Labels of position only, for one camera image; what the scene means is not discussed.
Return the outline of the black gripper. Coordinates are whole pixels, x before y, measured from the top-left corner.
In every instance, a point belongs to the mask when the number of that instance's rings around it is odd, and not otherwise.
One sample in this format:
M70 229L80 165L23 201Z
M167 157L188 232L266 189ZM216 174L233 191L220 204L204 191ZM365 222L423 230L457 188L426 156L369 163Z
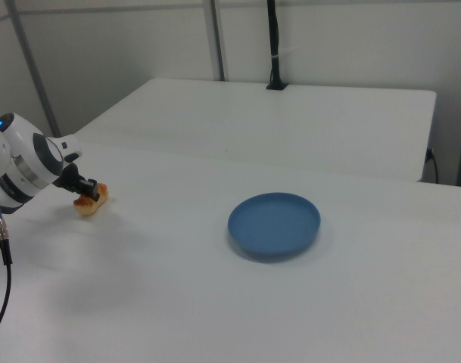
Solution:
M57 179L57 187L89 197L94 201L98 201L100 197L97 181L81 176L75 163L70 163L63 169L61 176Z

